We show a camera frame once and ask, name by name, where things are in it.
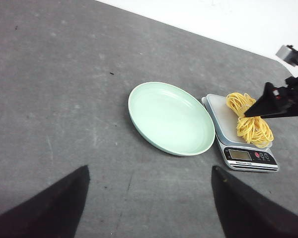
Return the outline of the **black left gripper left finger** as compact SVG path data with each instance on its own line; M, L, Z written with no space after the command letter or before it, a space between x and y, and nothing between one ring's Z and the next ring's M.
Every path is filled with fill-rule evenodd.
M47 189L0 215L0 238L73 238L89 188L81 166Z

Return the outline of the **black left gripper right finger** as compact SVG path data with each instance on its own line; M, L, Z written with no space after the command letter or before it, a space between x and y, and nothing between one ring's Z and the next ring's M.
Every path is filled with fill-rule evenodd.
M221 167L212 167L211 184L227 238L298 238L298 215Z

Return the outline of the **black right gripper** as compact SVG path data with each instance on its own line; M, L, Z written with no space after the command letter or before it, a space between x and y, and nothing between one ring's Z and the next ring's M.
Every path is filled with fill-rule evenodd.
M286 86L275 87L267 82L263 95L244 114L263 119L298 117L298 77L285 80Z

